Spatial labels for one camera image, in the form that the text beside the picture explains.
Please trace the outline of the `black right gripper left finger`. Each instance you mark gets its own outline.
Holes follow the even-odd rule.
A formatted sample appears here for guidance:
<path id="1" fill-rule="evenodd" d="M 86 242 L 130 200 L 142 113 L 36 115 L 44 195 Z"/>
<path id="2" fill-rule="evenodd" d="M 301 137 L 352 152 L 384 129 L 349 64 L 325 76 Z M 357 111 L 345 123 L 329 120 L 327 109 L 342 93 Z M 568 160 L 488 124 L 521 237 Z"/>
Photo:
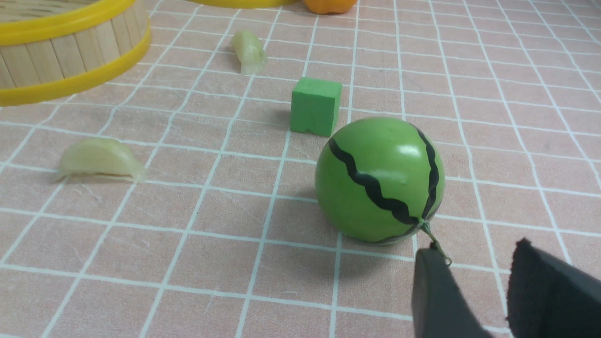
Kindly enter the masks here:
<path id="1" fill-rule="evenodd" d="M 490 338 L 470 310 L 444 257 L 433 248 L 415 256 L 412 314 L 416 338 Z"/>

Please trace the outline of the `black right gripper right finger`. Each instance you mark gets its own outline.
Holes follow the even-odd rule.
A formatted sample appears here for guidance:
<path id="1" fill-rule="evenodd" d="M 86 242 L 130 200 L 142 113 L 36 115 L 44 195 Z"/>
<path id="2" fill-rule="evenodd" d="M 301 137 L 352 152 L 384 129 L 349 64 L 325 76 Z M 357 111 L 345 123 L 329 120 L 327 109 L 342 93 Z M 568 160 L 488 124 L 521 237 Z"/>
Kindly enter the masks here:
<path id="1" fill-rule="evenodd" d="M 600 280 L 521 239 L 513 252 L 507 293 L 516 338 L 598 338 Z"/>

